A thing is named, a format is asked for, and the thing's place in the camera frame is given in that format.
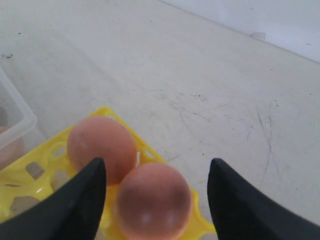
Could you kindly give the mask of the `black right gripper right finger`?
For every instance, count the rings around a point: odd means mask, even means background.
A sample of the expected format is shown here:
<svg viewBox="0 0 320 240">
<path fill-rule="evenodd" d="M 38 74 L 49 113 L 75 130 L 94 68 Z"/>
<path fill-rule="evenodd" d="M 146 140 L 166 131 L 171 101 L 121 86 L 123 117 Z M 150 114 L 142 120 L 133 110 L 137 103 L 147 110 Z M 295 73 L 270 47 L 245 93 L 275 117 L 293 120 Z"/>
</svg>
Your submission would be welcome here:
<svg viewBox="0 0 320 240">
<path fill-rule="evenodd" d="M 221 158 L 210 163 L 207 198 L 220 240 L 318 240 L 320 227 L 273 201 Z"/>
</svg>

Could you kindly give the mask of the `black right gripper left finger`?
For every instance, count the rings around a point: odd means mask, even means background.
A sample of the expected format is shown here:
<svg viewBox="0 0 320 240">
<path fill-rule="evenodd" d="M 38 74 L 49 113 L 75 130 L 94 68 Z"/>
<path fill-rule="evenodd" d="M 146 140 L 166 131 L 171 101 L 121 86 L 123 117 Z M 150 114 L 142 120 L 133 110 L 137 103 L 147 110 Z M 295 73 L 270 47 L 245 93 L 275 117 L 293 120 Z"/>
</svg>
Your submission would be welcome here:
<svg viewBox="0 0 320 240">
<path fill-rule="evenodd" d="M 106 199 L 106 169 L 93 159 L 51 196 L 0 225 L 2 240 L 93 240 Z"/>
</svg>

